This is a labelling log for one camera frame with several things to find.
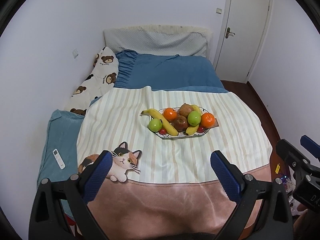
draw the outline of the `light switch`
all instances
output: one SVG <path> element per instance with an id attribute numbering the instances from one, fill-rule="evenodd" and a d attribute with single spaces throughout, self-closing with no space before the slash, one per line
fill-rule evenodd
<path id="1" fill-rule="evenodd" d="M 72 55 L 73 55 L 73 58 L 78 57 L 78 55 L 79 55 L 78 50 L 77 50 L 77 49 L 74 49 L 74 50 L 72 51 Z"/>

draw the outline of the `door handle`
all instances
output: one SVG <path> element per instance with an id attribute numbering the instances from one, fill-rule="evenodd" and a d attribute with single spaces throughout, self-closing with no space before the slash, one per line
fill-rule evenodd
<path id="1" fill-rule="evenodd" d="M 233 34 L 233 35 L 236 35 L 235 33 L 230 32 L 230 28 L 228 27 L 227 28 L 227 32 L 226 32 L 226 39 L 229 37 L 230 33 Z"/>

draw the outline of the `cherry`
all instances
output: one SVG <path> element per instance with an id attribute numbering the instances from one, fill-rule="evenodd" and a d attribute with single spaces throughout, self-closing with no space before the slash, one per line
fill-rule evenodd
<path id="1" fill-rule="evenodd" d="M 203 133 L 205 128 L 203 126 L 199 126 L 197 133 Z"/>
<path id="2" fill-rule="evenodd" d="M 159 130 L 159 134 L 161 134 L 161 135 L 165 135 L 166 133 L 167 133 L 167 131 L 164 128 L 161 128 Z"/>

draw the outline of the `green apple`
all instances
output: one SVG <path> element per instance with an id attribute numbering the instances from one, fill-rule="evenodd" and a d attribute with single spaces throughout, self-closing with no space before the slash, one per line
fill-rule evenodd
<path id="1" fill-rule="evenodd" d="M 188 115 L 188 123 L 192 126 L 196 126 L 201 122 L 201 115 L 197 111 L 192 111 Z"/>
<path id="2" fill-rule="evenodd" d="M 158 132 L 161 128 L 162 128 L 162 122 L 159 119 L 154 118 L 149 122 L 149 129 L 152 132 Z"/>

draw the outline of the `floor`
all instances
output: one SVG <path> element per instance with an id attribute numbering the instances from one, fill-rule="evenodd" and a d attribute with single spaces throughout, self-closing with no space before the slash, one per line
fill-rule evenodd
<path id="1" fill-rule="evenodd" d="M 271 177 L 272 179 L 280 177 L 275 173 L 276 166 L 280 164 L 282 173 L 286 174 L 287 169 L 285 168 L 284 162 L 276 154 L 276 143 L 280 140 L 277 129 L 258 94 L 248 82 L 247 84 L 231 82 L 231 81 L 222 81 L 223 86 L 226 90 L 235 93 L 242 101 L 244 101 L 247 106 L 250 107 L 252 111 L 259 117 L 261 121 L 262 128 L 264 129 L 269 141 L 272 145 L 272 154 L 270 157 L 270 168 L 271 168 Z"/>

